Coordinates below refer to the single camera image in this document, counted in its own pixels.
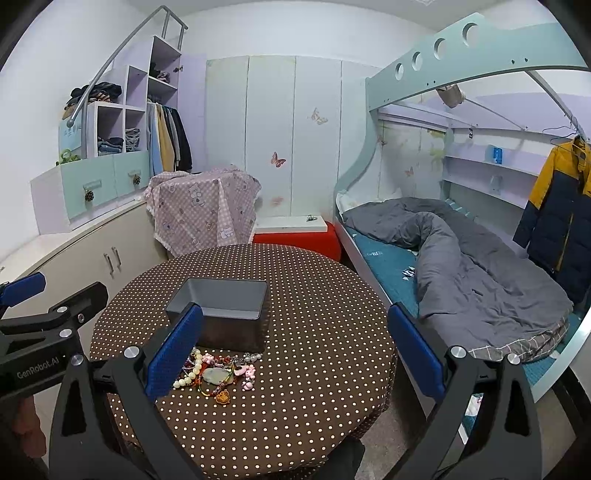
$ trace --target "puffer jacket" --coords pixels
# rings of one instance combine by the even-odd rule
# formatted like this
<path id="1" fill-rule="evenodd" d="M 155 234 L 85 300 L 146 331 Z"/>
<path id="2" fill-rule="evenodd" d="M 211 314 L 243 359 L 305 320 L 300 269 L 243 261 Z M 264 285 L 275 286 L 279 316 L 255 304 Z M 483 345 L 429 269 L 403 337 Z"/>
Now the puffer jacket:
<path id="1" fill-rule="evenodd" d="M 513 241 L 528 247 L 576 304 L 591 284 L 591 150 L 573 142 L 552 149 L 531 191 Z"/>

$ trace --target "red stool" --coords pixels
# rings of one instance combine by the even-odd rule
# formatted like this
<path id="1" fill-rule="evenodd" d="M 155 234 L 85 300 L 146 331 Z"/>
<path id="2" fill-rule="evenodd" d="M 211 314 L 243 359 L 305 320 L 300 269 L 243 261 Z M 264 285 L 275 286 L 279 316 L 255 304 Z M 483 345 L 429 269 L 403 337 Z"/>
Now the red stool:
<path id="1" fill-rule="evenodd" d="M 252 242 L 255 244 L 291 245 L 292 247 L 305 248 L 340 262 L 342 252 L 335 227 L 328 222 L 326 222 L 326 226 L 328 227 L 326 232 L 257 233 Z"/>

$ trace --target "stair railing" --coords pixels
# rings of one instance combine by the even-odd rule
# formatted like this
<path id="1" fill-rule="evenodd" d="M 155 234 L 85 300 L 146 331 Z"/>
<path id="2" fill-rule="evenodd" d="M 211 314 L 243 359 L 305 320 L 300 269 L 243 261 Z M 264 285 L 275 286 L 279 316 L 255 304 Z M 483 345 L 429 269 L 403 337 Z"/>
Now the stair railing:
<path id="1" fill-rule="evenodd" d="M 144 25 L 146 23 L 148 23 L 150 20 L 152 20 L 161 10 L 164 10 L 166 12 L 166 18 L 164 19 L 164 26 L 162 29 L 162 38 L 164 38 L 164 39 L 166 38 L 166 31 L 168 30 L 168 22 L 170 20 L 170 17 L 173 17 L 181 25 L 181 33 L 178 37 L 178 49 L 180 50 L 182 48 L 184 31 L 188 30 L 189 27 L 166 5 L 160 5 L 142 23 L 140 23 L 137 26 L 137 28 L 135 30 L 133 30 L 132 33 L 129 34 L 129 36 L 111 54 L 111 56 L 108 58 L 108 60 L 105 62 L 105 64 L 100 68 L 100 70 L 95 75 L 95 77 L 92 79 L 92 81 L 88 84 L 88 88 L 85 90 L 84 94 L 82 94 L 82 97 L 78 101 L 78 104 L 76 105 L 76 108 L 74 109 L 74 113 L 72 114 L 70 119 L 67 121 L 67 126 L 69 128 L 72 128 L 74 126 L 74 122 L 76 122 L 76 118 L 78 117 L 78 114 L 80 112 L 82 112 L 82 119 L 81 119 L 82 152 L 80 154 L 80 158 L 87 157 L 87 134 L 88 134 L 88 131 L 87 131 L 86 123 L 88 121 L 88 96 L 90 95 L 92 89 L 95 87 L 96 83 L 99 81 L 100 77 L 102 77 L 104 72 L 106 72 L 106 69 L 109 67 L 109 65 L 111 65 L 111 63 L 113 62 L 115 57 L 119 54 L 119 52 L 121 52 L 121 50 L 123 50 L 125 48 L 125 46 L 131 41 L 131 39 L 133 37 L 135 37 L 136 33 L 139 32 L 144 27 Z"/>

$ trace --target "brown tablecloth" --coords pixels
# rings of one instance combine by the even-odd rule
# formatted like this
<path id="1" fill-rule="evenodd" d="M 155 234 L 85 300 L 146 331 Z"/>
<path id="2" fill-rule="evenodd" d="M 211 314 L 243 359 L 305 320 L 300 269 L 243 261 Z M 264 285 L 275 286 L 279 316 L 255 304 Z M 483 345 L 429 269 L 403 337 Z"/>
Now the brown tablecloth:
<path id="1" fill-rule="evenodd" d="M 343 438 L 363 435 L 388 407 L 395 355 L 378 296 L 348 268 L 296 247 L 232 245 L 154 267 L 103 312 L 91 357 L 119 355 L 167 325 L 166 305 L 192 277 L 266 280 L 270 290 L 271 322 L 254 391 L 230 387 L 227 406 L 193 388 L 157 401 L 209 478 L 270 472 L 306 478 Z M 116 396 L 111 407 L 133 440 Z"/>

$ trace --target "open storage box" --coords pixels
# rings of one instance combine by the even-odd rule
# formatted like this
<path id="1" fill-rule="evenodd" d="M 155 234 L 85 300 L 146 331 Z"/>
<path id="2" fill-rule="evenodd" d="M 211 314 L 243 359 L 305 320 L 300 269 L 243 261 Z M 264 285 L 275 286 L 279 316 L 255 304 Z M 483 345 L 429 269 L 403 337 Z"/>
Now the open storage box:
<path id="1" fill-rule="evenodd" d="M 262 353 L 269 329 L 269 288 L 259 280 L 189 278 L 166 307 L 171 322 L 189 302 L 203 310 L 198 345 Z"/>

